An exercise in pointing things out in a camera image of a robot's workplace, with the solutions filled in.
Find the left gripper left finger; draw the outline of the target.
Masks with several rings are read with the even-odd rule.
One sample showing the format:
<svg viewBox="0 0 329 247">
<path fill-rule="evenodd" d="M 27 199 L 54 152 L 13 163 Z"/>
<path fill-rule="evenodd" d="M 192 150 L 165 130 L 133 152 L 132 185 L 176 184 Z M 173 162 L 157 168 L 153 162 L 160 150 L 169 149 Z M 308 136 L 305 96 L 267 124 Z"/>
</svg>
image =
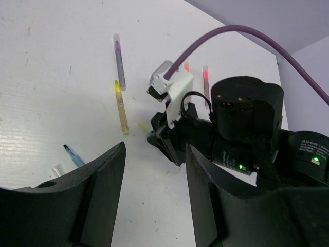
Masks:
<svg viewBox="0 0 329 247">
<path fill-rule="evenodd" d="M 1 246 L 110 246 L 126 147 L 35 188 L 1 189 Z"/>
</svg>

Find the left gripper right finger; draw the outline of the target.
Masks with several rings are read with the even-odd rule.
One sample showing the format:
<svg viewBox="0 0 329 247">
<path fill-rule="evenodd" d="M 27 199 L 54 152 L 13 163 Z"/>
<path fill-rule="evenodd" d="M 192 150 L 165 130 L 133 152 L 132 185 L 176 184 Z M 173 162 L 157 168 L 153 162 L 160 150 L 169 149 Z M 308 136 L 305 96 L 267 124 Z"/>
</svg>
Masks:
<svg viewBox="0 0 329 247">
<path fill-rule="evenodd" d="M 197 246 L 328 246 L 328 189 L 252 186 L 186 147 Z"/>
</svg>

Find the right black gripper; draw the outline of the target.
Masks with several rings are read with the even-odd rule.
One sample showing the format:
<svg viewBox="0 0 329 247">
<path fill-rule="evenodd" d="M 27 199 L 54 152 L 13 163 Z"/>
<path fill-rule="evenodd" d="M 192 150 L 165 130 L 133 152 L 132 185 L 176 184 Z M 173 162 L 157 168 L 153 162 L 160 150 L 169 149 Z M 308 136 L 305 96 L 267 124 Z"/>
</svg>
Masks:
<svg viewBox="0 0 329 247">
<path fill-rule="evenodd" d="M 196 106 L 189 104 L 188 116 L 181 118 L 173 129 L 167 126 L 167 115 L 158 112 L 151 119 L 153 130 L 147 137 L 147 142 L 158 148 L 167 159 L 176 166 L 186 162 L 186 145 L 193 145 L 203 156 L 212 158 L 214 130 L 212 123 L 199 119 Z"/>
</svg>

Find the pink pen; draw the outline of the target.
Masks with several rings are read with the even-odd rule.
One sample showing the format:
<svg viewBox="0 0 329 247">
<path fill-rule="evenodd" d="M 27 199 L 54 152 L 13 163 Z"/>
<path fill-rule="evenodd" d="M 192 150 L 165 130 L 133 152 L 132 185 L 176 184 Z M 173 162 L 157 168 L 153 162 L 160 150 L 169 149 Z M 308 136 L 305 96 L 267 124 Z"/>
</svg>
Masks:
<svg viewBox="0 0 329 247">
<path fill-rule="evenodd" d="M 209 73 L 208 73 L 207 65 L 203 66 L 202 72 L 203 72 L 204 96 L 207 100 L 209 100 Z"/>
</svg>

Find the yellow pen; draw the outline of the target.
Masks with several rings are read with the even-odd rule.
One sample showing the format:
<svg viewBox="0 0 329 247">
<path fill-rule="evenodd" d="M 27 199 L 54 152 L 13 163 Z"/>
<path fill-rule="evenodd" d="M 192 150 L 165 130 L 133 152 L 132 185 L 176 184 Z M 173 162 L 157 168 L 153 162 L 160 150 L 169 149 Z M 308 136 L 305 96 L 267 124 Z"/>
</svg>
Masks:
<svg viewBox="0 0 329 247">
<path fill-rule="evenodd" d="M 121 88 L 120 88 L 119 82 L 117 80 L 115 80 L 115 96 L 116 96 L 116 102 L 117 102 L 117 107 L 118 107 L 121 130 L 124 135 L 128 135 L 129 126 L 128 126 L 127 117 L 126 117 L 126 113 L 125 113 Z"/>
</svg>

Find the orange pen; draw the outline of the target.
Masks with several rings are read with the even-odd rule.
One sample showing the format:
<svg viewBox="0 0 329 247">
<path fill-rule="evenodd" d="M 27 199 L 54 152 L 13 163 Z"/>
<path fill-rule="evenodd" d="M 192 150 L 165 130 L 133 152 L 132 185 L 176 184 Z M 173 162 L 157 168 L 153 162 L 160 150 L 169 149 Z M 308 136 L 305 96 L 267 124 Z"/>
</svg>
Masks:
<svg viewBox="0 0 329 247">
<path fill-rule="evenodd" d="M 184 62 L 184 69 L 188 72 L 190 71 L 190 63 L 188 61 Z"/>
</svg>

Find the purple pen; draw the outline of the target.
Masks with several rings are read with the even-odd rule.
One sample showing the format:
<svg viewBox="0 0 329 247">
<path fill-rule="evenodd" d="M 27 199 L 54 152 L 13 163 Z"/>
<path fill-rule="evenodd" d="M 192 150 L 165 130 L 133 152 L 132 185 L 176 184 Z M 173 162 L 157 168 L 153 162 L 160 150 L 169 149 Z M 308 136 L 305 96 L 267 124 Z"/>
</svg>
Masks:
<svg viewBox="0 0 329 247">
<path fill-rule="evenodd" d="M 125 81 L 124 68 L 123 68 L 120 36 L 117 33 L 113 34 L 113 44 L 114 44 L 114 52 L 115 52 L 115 58 L 117 64 L 117 74 L 118 74 L 120 89 L 122 91 L 125 91 L 126 81 Z"/>
</svg>

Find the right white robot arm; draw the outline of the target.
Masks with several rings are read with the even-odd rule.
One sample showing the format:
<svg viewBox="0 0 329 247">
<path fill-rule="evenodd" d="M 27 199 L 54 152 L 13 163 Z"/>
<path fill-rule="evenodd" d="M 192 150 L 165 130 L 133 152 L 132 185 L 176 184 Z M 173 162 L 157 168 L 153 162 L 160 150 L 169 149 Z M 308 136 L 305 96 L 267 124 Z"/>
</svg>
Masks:
<svg viewBox="0 0 329 247">
<path fill-rule="evenodd" d="M 256 173 L 257 185 L 328 186 L 328 137 L 312 131 L 281 128 L 283 89 L 250 76 L 223 79 L 210 91 L 209 120 L 189 103 L 170 128 L 165 113 L 151 120 L 148 143 L 171 162 L 186 161 L 186 145 L 205 158 L 245 175 Z"/>
</svg>

